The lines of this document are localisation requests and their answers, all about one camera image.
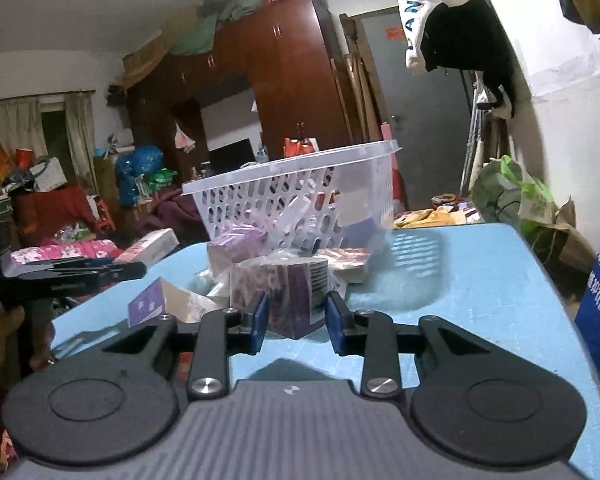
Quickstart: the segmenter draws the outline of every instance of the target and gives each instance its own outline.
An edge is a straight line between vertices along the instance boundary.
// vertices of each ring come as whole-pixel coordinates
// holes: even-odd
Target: red sign
[[[388,28],[384,33],[389,41],[407,39],[407,37],[404,35],[404,29],[402,27]]]

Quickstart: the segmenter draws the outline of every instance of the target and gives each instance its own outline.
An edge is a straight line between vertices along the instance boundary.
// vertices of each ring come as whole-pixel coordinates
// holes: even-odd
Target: door frame
[[[362,20],[365,18],[374,18],[375,16],[385,16],[387,14],[395,13],[400,13],[400,8],[398,6],[372,10],[371,12],[363,12],[362,14],[356,14],[355,16],[348,16],[346,14],[341,14],[339,16],[349,51],[359,54],[362,58],[362,62],[365,64],[369,82],[371,83],[371,89],[376,104],[378,105],[380,121],[382,123],[389,122],[389,110],[386,106],[386,101],[384,100],[384,94],[382,94],[376,62],[371,54],[371,48],[369,47],[369,42],[366,38],[365,27],[362,25]]]

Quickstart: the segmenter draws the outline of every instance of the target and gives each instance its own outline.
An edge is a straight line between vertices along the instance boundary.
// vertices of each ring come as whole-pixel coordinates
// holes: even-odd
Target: wooden wardrobe
[[[201,108],[253,88],[262,142],[282,158],[285,137],[315,137],[326,150],[359,141],[359,126],[329,11],[313,0],[284,0],[216,31],[213,52],[166,56],[128,91],[136,146],[154,144],[180,172],[208,160]],[[196,141],[174,146],[176,123]]]

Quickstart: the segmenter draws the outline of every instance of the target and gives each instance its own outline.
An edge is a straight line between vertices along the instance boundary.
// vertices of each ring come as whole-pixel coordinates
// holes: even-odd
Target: blue table
[[[126,326],[129,301],[154,279],[187,288],[205,267],[204,245],[191,246],[143,280],[103,292],[56,320],[54,348],[65,356],[117,334]],[[373,262],[370,279],[349,287],[347,303],[352,310],[381,310],[400,323],[436,314],[567,379],[587,404],[587,425],[571,461],[600,480],[598,385],[554,288],[512,228],[480,224],[395,232]],[[400,364],[403,386],[416,386],[413,357],[402,356]],[[323,328],[300,341],[269,335],[260,354],[233,357],[231,366],[234,380],[359,381],[362,358],[337,357]]]

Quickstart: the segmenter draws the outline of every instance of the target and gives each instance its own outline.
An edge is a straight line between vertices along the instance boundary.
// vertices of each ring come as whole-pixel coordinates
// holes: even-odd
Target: black cloth
[[[486,0],[469,0],[455,7],[437,5],[427,17],[420,48],[428,72],[439,66],[484,72],[484,84],[496,97],[493,106],[504,104],[502,86],[511,101],[513,117],[513,56],[500,21]]]

